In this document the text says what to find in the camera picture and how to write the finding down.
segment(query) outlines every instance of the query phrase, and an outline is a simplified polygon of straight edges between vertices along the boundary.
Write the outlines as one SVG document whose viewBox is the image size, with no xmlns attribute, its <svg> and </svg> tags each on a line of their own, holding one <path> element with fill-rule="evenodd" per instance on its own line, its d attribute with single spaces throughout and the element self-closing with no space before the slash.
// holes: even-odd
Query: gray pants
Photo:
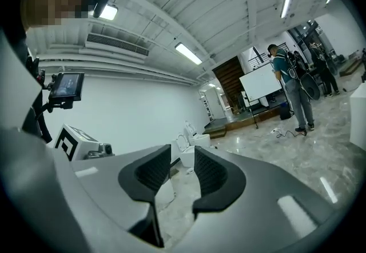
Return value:
<svg viewBox="0 0 366 253">
<path fill-rule="evenodd" d="M 300 82 L 294 79 L 290 79 L 286 83 L 286 91 L 291 101 L 297 121 L 299 122 L 299 127 L 306 127 L 304 113 L 308 123 L 314 124 L 313 111 L 311 109 L 310 100 L 305 91 L 301 88 Z"/>
</svg>

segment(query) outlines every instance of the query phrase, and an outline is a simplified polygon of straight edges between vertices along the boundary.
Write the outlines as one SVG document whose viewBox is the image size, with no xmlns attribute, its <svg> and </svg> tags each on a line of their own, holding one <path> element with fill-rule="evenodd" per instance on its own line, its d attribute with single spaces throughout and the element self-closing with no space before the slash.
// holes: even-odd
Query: toilet lid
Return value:
<svg viewBox="0 0 366 253">
<path fill-rule="evenodd" d="M 183 134 L 178 134 L 176 141 L 180 151 L 185 151 L 189 147 L 189 142 Z"/>
<path fill-rule="evenodd" d="M 190 124 L 188 121 L 185 122 L 186 130 L 190 136 L 193 136 L 197 133 L 196 129 L 192 124 Z"/>
</svg>

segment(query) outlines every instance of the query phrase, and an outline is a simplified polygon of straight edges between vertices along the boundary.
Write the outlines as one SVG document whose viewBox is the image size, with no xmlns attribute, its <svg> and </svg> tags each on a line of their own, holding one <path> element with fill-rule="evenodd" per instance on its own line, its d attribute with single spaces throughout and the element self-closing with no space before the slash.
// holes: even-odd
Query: marble floor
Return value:
<svg viewBox="0 0 366 253">
<path fill-rule="evenodd" d="M 351 77 L 338 78 L 340 90 L 358 84 L 363 67 Z M 258 124 L 230 131 L 223 138 L 211 140 L 220 150 L 275 164 L 315 190 L 334 207 L 340 208 L 352 201 L 366 171 L 366 152 L 349 142 L 351 115 L 349 96 L 342 91 L 332 98 L 313 101 L 315 130 L 306 137 L 277 138 L 270 132 L 279 128 L 283 134 L 298 125 L 295 117 L 281 121 L 271 118 Z M 181 163 L 172 177 L 176 198 L 170 205 L 158 205 L 158 219 L 166 248 L 174 246 L 193 225 L 192 203 L 200 197 L 196 175 L 186 174 Z M 325 186 L 330 186 L 329 193 Z"/>
</svg>

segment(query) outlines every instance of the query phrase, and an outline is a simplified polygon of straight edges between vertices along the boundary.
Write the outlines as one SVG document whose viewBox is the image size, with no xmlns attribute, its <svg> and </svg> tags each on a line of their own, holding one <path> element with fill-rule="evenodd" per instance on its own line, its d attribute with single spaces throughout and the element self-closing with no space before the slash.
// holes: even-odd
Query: green shirt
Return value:
<svg viewBox="0 0 366 253">
<path fill-rule="evenodd" d="M 273 59 L 273 68 L 275 71 L 281 72 L 285 83 L 291 79 L 291 77 L 288 75 L 290 65 L 288 65 L 286 57 L 286 51 L 284 49 L 278 49 L 276 57 Z"/>
</svg>

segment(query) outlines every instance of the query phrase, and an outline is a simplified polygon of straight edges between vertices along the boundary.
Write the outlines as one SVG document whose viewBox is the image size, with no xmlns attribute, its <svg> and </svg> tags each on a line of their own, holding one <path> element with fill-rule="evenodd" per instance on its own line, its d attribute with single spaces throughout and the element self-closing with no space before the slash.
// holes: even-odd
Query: air vent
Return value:
<svg viewBox="0 0 366 253">
<path fill-rule="evenodd" d="M 119 39 L 107 37 L 104 35 L 89 33 L 87 35 L 86 43 L 95 43 L 95 44 L 100 44 L 100 45 L 104 45 L 104 46 L 115 47 L 115 48 L 119 48 L 122 50 L 134 52 L 134 53 L 146 56 L 146 57 L 149 56 L 148 49 L 139 47 L 139 46 L 131 44 L 131 43 L 127 43 L 127 42 L 119 40 Z"/>
</svg>

